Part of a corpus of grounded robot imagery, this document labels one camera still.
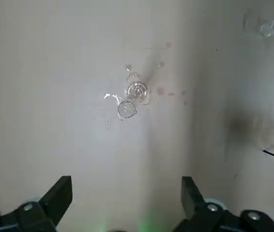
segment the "glass cup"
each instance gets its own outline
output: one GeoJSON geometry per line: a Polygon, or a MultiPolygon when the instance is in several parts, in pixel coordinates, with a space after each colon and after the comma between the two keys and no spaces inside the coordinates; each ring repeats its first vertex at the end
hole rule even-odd
{"type": "Polygon", "coordinates": [[[118,107],[119,116],[123,118],[134,116],[137,114],[137,107],[147,105],[150,100],[149,90],[137,73],[130,73],[126,78],[125,95],[126,98],[118,107]]]}
{"type": "Polygon", "coordinates": [[[249,11],[244,16],[244,30],[261,35],[264,38],[274,35],[274,19],[267,21],[257,15],[254,11],[249,11]]]}

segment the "white surface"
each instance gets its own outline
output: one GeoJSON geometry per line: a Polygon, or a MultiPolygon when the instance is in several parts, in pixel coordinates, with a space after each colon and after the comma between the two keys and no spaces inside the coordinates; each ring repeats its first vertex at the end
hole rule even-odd
{"type": "Polygon", "coordinates": [[[183,218],[181,176],[192,175],[232,212],[274,219],[274,159],[235,141],[238,127],[274,115],[274,45],[242,31],[260,6],[0,0],[0,210],[69,174],[59,231],[170,231],[183,218]],[[123,96],[127,64],[150,78],[152,99],[122,123],[104,96],[123,96]]]}

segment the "screw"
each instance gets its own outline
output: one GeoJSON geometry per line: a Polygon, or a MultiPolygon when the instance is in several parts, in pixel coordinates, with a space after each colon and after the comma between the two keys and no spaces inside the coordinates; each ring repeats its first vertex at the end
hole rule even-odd
{"type": "Polygon", "coordinates": [[[254,221],[259,220],[259,215],[256,212],[250,212],[248,213],[248,216],[254,221]]]}
{"type": "Polygon", "coordinates": [[[207,207],[213,212],[218,210],[218,207],[215,204],[209,204],[207,207]]]}
{"type": "Polygon", "coordinates": [[[32,204],[31,204],[31,203],[30,203],[30,204],[27,204],[26,206],[23,207],[23,209],[24,209],[25,211],[28,211],[28,210],[32,209],[32,204]]]}

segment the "green light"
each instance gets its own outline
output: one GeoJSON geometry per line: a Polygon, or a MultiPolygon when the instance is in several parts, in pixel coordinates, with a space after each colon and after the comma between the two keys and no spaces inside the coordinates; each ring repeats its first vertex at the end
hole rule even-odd
{"type": "Polygon", "coordinates": [[[152,218],[145,218],[139,226],[138,232],[164,232],[162,224],[159,225],[152,218]]]}

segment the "black metal bracket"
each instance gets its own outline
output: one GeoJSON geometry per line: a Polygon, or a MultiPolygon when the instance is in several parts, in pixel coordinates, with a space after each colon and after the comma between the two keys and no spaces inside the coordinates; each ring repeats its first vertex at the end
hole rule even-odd
{"type": "Polygon", "coordinates": [[[0,232],[56,232],[72,199],[71,177],[62,176],[39,202],[28,202],[0,215],[0,232]]]}
{"type": "Polygon", "coordinates": [[[187,218],[173,232],[274,232],[274,221],[263,212],[244,210],[238,217],[206,203],[191,177],[182,177],[182,205],[187,218]]]}

